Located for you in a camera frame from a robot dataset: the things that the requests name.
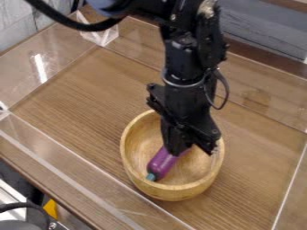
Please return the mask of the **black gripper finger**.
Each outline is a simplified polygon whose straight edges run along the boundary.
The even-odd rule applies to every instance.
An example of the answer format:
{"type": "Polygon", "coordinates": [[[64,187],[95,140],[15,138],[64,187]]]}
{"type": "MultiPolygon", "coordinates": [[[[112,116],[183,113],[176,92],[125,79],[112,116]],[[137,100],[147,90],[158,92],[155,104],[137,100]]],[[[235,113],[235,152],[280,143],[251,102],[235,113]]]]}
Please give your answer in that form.
{"type": "Polygon", "coordinates": [[[187,151],[191,148],[191,146],[194,144],[198,143],[198,141],[199,141],[198,132],[192,128],[190,128],[187,126],[182,126],[180,127],[180,138],[182,138],[182,142],[183,142],[182,147],[180,147],[180,151],[183,153],[184,151],[187,151]]]}
{"type": "Polygon", "coordinates": [[[179,156],[188,149],[183,140],[183,132],[166,119],[160,120],[160,131],[163,145],[168,153],[179,156]]]}

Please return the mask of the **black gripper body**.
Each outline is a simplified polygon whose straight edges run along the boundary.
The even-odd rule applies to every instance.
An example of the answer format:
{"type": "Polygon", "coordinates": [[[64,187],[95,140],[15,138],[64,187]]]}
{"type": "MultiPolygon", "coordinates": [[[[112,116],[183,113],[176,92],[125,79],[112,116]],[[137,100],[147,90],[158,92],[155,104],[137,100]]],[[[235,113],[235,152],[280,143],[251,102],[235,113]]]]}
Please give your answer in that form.
{"type": "Polygon", "coordinates": [[[164,81],[164,85],[148,84],[147,104],[151,109],[179,130],[182,126],[198,132],[195,144],[208,155],[214,155],[222,138],[219,127],[210,114],[204,80],[192,84],[175,84],[164,81]]]}

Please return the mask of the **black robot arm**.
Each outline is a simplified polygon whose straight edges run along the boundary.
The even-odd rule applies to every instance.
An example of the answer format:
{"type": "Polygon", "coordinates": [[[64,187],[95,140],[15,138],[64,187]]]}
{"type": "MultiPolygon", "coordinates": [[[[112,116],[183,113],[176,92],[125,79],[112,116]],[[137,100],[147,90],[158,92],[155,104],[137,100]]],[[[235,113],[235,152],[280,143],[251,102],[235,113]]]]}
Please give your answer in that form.
{"type": "Polygon", "coordinates": [[[218,85],[228,83],[219,64],[230,48],[220,29],[219,0],[87,0],[107,18],[92,24],[71,20],[43,0],[24,1],[77,31],[105,31],[128,16],[158,24],[163,83],[147,86],[147,103],[160,115],[163,146],[171,155],[180,155],[191,146],[214,154],[222,134],[210,111],[224,107],[214,100],[218,85]]]}

